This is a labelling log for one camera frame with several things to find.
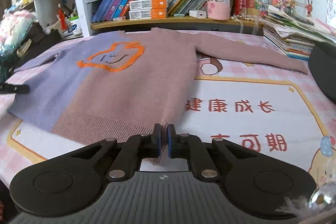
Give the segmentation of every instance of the stack of papers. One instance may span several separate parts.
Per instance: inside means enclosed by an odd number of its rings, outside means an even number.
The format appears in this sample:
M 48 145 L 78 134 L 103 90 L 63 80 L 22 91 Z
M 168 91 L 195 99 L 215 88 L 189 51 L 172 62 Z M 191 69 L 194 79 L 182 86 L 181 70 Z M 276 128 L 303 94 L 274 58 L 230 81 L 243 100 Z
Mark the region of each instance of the stack of papers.
M 308 60 L 316 43 L 330 43 L 336 47 L 336 36 L 316 20 L 290 16 L 270 5 L 264 23 L 265 37 L 289 57 Z

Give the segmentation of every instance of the pink checkered tablecloth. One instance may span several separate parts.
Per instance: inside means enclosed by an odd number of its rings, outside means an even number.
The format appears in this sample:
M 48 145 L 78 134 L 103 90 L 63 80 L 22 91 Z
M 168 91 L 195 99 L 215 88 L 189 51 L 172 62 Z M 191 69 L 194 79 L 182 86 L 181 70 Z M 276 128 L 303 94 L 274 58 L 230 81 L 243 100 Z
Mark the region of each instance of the pink checkered tablecloth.
M 185 31 L 189 33 L 197 33 L 199 31 Z M 241 41 L 246 44 L 268 47 L 275 49 L 266 38 L 253 36 L 248 34 L 238 34 L 238 33 L 227 33 L 227 32 L 209 32 L 227 39 L 234 41 Z M 71 41 L 62 42 L 50 48 L 46 52 L 53 51 L 57 48 L 67 46 L 72 43 L 82 41 L 82 39 L 74 39 Z M 244 63 L 226 61 L 222 62 L 223 70 L 221 71 L 221 76 L 226 77 L 243 77 L 252 79 L 270 79 L 270 80 L 288 80 L 300 87 L 304 92 L 307 99 L 311 102 L 316 112 L 318 113 L 320 119 L 324 123 L 329 135 L 336 136 L 336 105 L 333 104 L 319 89 L 316 82 L 311 75 L 305 75 L 299 72 L 279 69 L 271 66 L 254 64 L 253 66 L 248 66 Z M 22 84 L 27 79 L 37 75 L 41 71 L 45 70 L 50 64 L 45 64 L 37 68 L 21 71 L 15 73 L 9 80 L 8 83 L 11 84 Z M 10 121 L 9 115 L 6 114 L 6 109 L 11 105 L 14 100 L 14 95 L 0 95 L 0 111 L 2 114 L 2 119 L 0 120 L 0 135 L 3 134 L 6 124 Z M 2 136 L 0 138 L 0 179 L 7 185 L 9 185 L 13 176 L 24 169 L 25 167 L 31 165 L 31 162 L 19 155 L 15 150 L 8 147 L 6 144 L 6 138 Z

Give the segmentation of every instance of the purple book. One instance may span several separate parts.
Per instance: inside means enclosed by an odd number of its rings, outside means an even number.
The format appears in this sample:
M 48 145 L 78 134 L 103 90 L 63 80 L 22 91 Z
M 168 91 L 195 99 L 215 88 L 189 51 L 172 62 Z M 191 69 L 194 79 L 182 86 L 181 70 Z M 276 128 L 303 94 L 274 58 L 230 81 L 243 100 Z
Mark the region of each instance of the purple book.
M 119 2 L 120 2 L 120 0 L 115 0 L 115 1 L 113 2 L 112 7 L 111 7 L 111 9 L 109 10 L 109 13 L 108 13 L 107 16 L 105 17 L 105 20 L 107 20 L 107 21 L 112 20 L 112 17 L 113 17 L 113 15 L 114 15 L 115 9 L 118 8 Z

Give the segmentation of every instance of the smiley face design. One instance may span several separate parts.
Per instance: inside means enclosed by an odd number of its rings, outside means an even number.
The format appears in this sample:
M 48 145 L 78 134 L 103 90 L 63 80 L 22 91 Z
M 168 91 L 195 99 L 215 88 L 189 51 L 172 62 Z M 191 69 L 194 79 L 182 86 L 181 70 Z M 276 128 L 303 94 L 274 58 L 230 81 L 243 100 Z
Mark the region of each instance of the smiley face design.
M 113 43 L 108 50 L 91 55 L 86 61 L 77 62 L 81 68 L 96 67 L 110 72 L 117 72 L 133 65 L 144 53 L 145 47 L 140 42 Z

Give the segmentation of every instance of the orange embroidered outline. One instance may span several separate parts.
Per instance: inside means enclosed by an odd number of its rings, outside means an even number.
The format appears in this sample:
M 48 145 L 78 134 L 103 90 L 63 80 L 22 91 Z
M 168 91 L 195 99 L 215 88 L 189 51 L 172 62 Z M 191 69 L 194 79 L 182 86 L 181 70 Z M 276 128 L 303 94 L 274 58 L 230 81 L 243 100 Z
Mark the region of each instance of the orange embroidered outline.
M 96 54 L 94 55 L 91 55 L 87 61 L 91 61 L 94 57 L 96 57 L 97 55 L 100 55 L 100 54 L 104 54 L 104 53 L 108 53 L 108 52 L 112 52 L 114 51 L 118 45 L 120 44 L 126 44 L 124 49 L 129 49 L 129 48 L 137 48 L 138 51 L 136 54 L 134 54 L 128 61 L 125 65 L 117 68 L 117 69 L 113 69 L 111 68 L 109 65 L 103 65 L 103 64 L 96 64 L 96 63 L 84 63 L 84 61 L 79 61 L 77 62 L 76 64 L 78 66 L 80 66 L 81 68 L 85 68 L 85 67 L 98 67 L 98 68 L 102 68 L 104 70 L 107 70 L 107 71 L 110 71 L 110 72 L 117 72 L 117 71 L 121 71 L 121 70 L 124 70 L 126 68 L 128 68 L 129 66 L 133 65 L 135 63 L 135 61 L 144 53 L 145 51 L 145 47 L 143 45 L 140 45 L 140 42 L 116 42 L 116 43 L 113 43 L 111 45 L 111 48 L 108 49 L 108 50 L 105 50 L 105 51 L 102 51 L 102 52 L 97 52 Z

